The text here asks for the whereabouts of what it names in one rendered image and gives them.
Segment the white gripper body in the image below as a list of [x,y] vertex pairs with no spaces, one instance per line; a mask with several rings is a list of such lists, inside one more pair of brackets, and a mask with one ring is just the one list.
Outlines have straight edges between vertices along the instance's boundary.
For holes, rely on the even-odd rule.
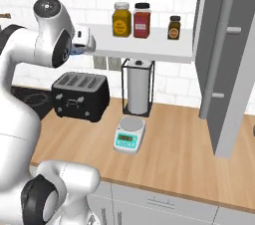
[[76,38],[73,41],[73,54],[82,55],[86,53],[93,53],[96,50],[96,40],[93,35],[88,38]]

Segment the grey cabinet door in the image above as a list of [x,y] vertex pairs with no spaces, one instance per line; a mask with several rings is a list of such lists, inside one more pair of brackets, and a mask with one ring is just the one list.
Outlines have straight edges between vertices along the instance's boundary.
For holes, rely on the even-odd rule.
[[[201,96],[204,90],[221,0],[197,0],[192,52]],[[207,125],[213,154],[231,155],[240,123],[255,84],[255,0],[234,0],[229,25],[239,35],[226,35],[213,91]]]

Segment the yellow jar with white lid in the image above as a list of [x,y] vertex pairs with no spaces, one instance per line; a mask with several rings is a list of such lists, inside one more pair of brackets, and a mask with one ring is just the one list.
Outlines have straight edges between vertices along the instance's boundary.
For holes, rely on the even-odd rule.
[[128,37],[131,33],[131,13],[128,2],[116,2],[113,14],[113,35]]

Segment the black four-slot toaster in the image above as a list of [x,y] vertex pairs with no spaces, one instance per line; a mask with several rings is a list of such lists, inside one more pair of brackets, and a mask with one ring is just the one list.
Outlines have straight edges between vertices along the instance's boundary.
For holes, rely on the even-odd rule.
[[57,116],[98,122],[110,103],[108,78],[104,75],[67,72],[51,87]]

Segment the red jar with black lid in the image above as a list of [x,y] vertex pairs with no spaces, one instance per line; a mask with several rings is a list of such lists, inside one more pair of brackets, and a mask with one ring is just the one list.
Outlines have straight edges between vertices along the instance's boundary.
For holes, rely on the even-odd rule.
[[136,3],[133,12],[133,36],[146,39],[150,29],[150,5],[146,2]]

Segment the white paper towel roll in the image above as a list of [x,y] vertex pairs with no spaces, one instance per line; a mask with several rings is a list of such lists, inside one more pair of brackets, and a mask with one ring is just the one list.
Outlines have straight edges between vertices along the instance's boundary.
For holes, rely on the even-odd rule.
[[150,61],[130,60],[127,68],[127,104],[131,113],[147,112]]

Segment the black hob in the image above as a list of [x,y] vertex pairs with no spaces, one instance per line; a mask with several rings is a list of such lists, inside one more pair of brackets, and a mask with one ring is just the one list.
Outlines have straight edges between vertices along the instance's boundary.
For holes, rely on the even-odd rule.
[[53,108],[50,91],[12,86],[11,93],[32,108],[40,119],[43,119]]

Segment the small brown jar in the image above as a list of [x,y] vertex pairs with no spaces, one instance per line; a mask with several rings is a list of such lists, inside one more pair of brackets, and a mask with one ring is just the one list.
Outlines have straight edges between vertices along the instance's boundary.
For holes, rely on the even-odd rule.
[[180,34],[180,17],[171,16],[168,25],[167,39],[168,40],[178,40]]

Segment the white and teal kitchen scale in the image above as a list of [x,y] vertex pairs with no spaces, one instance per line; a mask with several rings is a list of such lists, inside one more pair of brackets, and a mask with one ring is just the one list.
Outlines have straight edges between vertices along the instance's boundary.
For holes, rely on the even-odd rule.
[[117,126],[114,150],[127,153],[138,153],[145,133],[145,120],[134,116],[124,116]]

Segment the narrow grey drawer front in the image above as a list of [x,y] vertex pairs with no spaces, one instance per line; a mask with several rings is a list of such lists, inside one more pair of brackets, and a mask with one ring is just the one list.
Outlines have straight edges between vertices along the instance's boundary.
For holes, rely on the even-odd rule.
[[98,189],[88,196],[89,202],[104,202],[111,200],[112,200],[111,185],[105,181],[102,181]]

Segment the grey wall outlet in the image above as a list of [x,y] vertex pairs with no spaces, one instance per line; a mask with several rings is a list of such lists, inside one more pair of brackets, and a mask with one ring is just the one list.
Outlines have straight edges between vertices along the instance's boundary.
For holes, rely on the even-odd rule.
[[122,60],[114,57],[93,56],[94,68],[99,70],[119,71]]

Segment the white wall shelf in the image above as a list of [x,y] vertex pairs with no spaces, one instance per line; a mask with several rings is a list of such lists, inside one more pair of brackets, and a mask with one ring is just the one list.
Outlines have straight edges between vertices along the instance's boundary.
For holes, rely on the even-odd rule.
[[86,24],[96,40],[96,56],[186,63],[193,61],[192,31],[180,30],[178,40],[168,40],[166,30],[151,28],[146,39],[114,37],[110,25]]

